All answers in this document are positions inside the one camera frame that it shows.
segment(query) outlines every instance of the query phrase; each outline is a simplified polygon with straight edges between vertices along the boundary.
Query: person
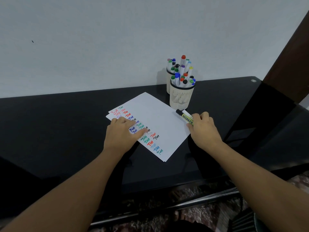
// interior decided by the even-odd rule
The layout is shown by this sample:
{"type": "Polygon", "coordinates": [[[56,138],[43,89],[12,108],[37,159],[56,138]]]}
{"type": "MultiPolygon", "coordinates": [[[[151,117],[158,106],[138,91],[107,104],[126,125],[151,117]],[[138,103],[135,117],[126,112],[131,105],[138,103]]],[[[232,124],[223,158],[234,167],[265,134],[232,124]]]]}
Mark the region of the person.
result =
{"type": "MultiPolygon", "coordinates": [[[[207,112],[187,124],[195,144],[226,171],[241,195],[271,231],[309,231],[309,196],[235,152],[207,112]]],[[[112,119],[102,153],[90,164],[33,203],[2,232],[87,231],[107,180],[122,156],[146,132],[129,133],[134,121],[112,119]]]]}

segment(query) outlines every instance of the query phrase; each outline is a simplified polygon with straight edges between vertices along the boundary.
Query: black table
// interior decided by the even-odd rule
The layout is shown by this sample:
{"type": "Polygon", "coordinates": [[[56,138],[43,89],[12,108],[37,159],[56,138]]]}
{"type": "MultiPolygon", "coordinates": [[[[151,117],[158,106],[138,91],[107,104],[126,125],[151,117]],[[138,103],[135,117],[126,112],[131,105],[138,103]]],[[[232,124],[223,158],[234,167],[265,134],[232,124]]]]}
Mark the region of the black table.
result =
{"type": "MultiPolygon", "coordinates": [[[[17,215],[98,156],[108,111],[143,92],[169,104],[166,85],[0,99],[0,218],[17,215]]],[[[208,111],[226,143],[270,171],[309,163],[309,111],[256,77],[199,81],[187,111],[208,111]]],[[[189,136],[167,162],[137,143],[111,177],[104,195],[226,174],[189,136]]]]}

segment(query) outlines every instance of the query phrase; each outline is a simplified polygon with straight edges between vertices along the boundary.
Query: paper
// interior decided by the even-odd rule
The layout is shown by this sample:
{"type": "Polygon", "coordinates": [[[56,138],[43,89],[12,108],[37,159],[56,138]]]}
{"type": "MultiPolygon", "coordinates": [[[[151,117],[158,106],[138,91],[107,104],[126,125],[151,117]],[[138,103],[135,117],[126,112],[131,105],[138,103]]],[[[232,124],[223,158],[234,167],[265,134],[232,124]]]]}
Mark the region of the paper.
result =
{"type": "Polygon", "coordinates": [[[121,116],[135,119],[131,133],[147,128],[138,141],[164,162],[190,134],[186,121],[174,109],[146,92],[109,111],[106,117],[112,120],[121,116]]]}

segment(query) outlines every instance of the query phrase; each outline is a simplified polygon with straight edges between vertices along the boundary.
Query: pen holder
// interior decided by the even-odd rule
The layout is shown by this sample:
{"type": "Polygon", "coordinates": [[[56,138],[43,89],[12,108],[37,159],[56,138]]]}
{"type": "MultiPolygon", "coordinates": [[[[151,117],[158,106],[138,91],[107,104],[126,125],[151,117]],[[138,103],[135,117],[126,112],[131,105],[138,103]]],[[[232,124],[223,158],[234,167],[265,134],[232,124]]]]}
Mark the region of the pen holder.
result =
{"type": "Polygon", "coordinates": [[[175,76],[174,73],[171,73],[168,71],[168,69],[166,68],[166,92],[168,94],[170,94],[170,82],[171,82],[171,76],[175,76]]]}
{"type": "Polygon", "coordinates": [[[176,87],[175,85],[172,84],[171,80],[169,81],[169,85],[170,85],[171,108],[175,110],[187,109],[195,85],[188,88],[176,87]]]}

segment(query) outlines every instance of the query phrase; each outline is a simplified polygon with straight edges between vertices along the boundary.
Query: person's left arm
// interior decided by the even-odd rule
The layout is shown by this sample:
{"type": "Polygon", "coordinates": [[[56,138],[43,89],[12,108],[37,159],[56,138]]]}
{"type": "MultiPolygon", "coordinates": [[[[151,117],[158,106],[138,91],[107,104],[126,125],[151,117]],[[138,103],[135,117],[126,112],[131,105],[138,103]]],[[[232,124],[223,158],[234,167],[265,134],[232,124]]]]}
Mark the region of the person's left arm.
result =
{"type": "Polygon", "coordinates": [[[107,127],[102,153],[90,164],[33,203],[1,232],[87,231],[114,167],[146,132],[130,134],[134,121],[114,118],[107,127]]]}

